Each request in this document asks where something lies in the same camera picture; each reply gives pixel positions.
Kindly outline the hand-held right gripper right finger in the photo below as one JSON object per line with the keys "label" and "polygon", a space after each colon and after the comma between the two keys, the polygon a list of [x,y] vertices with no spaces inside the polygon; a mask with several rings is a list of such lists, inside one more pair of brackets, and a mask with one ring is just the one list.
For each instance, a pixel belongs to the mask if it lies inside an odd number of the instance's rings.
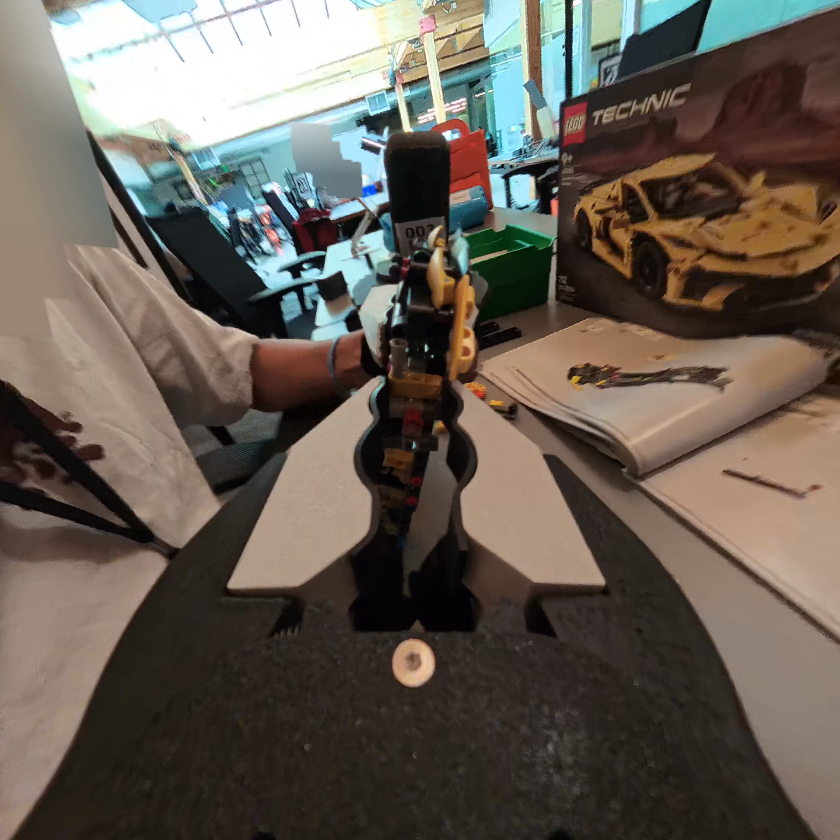
{"label": "hand-held right gripper right finger", "polygon": [[604,575],[540,448],[463,384],[451,388],[446,463],[473,595],[603,592]]}

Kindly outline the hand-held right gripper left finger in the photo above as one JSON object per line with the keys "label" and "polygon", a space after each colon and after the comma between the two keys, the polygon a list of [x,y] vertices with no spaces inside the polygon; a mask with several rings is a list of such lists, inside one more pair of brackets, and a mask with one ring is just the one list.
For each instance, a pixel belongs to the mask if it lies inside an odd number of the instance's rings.
{"label": "hand-held right gripper left finger", "polygon": [[354,454],[371,426],[370,381],[297,441],[227,582],[229,592],[356,592],[350,554],[373,522]]}

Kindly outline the lego car chassis model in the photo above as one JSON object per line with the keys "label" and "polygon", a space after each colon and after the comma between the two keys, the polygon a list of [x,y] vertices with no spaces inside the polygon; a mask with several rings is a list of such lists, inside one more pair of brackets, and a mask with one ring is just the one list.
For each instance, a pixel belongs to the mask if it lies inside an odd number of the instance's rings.
{"label": "lego car chassis model", "polygon": [[450,414],[447,399],[453,395],[454,384],[475,368],[478,352],[475,332],[467,323],[475,302],[469,248],[462,237],[454,243],[438,232],[433,237],[427,248],[398,258],[394,265],[398,284],[386,337],[408,341],[405,372],[441,375],[443,390],[436,401],[390,396],[389,356],[375,392],[376,407],[382,410],[378,418],[382,456],[375,474],[381,531],[402,571],[406,571],[404,551],[429,457],[438,447],[436,425]]}

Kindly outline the pile of loose lego pieces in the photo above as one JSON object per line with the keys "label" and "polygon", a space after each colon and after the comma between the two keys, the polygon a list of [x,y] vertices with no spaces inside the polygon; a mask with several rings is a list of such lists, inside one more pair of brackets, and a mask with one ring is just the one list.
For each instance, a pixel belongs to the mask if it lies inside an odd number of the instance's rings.
{"label": "pile of loose lego pieces", "polygon": [[487,404],[494,413],[506,420],[514,421],[518,418],[519,404],[516,401],[501,398],[495,393],[490,393],[486,385],[477,381],[465,383],[465,388],[483,403]]}

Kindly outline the lego instruction booklet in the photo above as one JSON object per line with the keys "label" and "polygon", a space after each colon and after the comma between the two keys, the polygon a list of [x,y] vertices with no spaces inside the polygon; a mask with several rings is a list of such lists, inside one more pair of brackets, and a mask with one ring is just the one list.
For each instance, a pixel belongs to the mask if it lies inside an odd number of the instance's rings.
{"label": "lego instruction booklet", "polygon": [[837,336],[680,339],[589,318],[479,371],[838,637]]}

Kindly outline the lego set box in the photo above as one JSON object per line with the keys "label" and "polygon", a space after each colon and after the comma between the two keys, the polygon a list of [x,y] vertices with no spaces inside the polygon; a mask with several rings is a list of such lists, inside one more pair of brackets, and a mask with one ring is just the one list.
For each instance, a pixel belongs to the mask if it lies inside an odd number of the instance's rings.
{"label": "lego set box", "polygon": [[564,101],[554,294],[706,338],[838,334],[838,2]]}

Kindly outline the green plastic bin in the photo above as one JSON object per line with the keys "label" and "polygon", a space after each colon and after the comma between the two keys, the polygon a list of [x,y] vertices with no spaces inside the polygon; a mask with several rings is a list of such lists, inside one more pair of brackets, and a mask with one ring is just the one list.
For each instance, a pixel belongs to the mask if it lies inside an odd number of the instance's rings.
{"label": "green plastic bin", "polygon": [[554,235],[509,224],[467,234],[466,239],[470,268],[487,283],[477,322],[547,302]]}

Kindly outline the red tote bag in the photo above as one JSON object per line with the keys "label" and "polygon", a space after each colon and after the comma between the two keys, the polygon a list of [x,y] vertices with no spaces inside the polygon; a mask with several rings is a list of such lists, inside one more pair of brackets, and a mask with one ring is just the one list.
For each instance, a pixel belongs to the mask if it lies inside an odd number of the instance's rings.
{"label": "red tote bag", "polygon": [[461,119],[450,119],[436,124],[431,129],[446,135],[457,132],[458,136],[448,140],[450,157],[449,193],[454,195],[474,186],[481,186],[489,210],[493,209],[490,188],[489,162],[486,136],[482,129],[472,131]]}

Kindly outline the light blue container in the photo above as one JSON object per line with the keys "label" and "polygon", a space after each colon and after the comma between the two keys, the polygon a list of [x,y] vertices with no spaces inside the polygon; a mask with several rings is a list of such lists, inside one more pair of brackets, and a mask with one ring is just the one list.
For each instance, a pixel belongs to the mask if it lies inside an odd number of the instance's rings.
{"label": "light blue container", "polygon": [[473,185],[449,196],[448,231],[468,231],[479,228],[491,210],[483,185]]}

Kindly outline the grey mesh office chair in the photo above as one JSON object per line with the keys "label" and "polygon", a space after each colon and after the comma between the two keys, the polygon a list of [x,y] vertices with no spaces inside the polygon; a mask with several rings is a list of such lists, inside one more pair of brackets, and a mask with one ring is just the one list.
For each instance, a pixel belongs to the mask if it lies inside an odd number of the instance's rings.
{"label": "grey mesh office chair", "polygon": [[206,431],[213,436],[217,446],[194,457],[217,496],[247,484],[276,453],[274,437],[239,442],[226,427],[209,426]]}

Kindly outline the red office chair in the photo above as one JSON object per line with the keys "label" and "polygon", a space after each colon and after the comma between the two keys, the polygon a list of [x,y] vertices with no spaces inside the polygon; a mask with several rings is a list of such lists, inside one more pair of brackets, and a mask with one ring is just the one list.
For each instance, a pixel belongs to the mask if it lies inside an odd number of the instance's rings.
{"label": "red office chair", "polygon": [[292,237],[301,255],[323,251],[333,244],[333,226],[329,214],[306,212],[292,225]]}

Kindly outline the black office chair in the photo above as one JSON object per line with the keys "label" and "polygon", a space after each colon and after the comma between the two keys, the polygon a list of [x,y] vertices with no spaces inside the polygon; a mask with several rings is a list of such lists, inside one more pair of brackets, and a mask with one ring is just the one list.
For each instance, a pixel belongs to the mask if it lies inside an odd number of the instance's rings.
{"label": "black office chair", "polygon": [[319,251],[283,263],[271,278],[275,286],[269,287],[202,210],[147,216],[145,221],[186,268],[198,308],[261,339],[287,338],[281,303],[293,295],[306,310],[305,289],[320,281],[326,255]]}

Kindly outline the person's white shirt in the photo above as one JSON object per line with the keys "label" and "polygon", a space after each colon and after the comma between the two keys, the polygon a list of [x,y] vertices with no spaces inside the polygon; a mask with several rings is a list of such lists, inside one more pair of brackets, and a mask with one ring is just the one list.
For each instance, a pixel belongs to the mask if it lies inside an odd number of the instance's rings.
{"label": "person's white shirt", "polygon": [[[190,308],[118,250],[74,246],[75,296],[52,335],[2,338],[2,380],[80,425],[92,466],[181,548],[219,509],[182,429],[252,405],[257,339]],[[161,576],[154,549],[2,506],[1,831],[11,838],[63,760],[131,617]]]}

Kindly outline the black and white sign board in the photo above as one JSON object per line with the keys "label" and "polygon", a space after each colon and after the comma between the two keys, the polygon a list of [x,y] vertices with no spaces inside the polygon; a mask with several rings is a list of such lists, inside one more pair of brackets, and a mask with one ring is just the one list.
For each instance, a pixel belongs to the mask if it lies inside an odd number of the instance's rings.
{"label": "black and white sign board", "polygon": [[92,133],[86,130],[86,135],[102,180],[119,249],[138,266],[163,282],[168,282],[169,265],[160,241],[146,220],[144,210],[122,183]]}

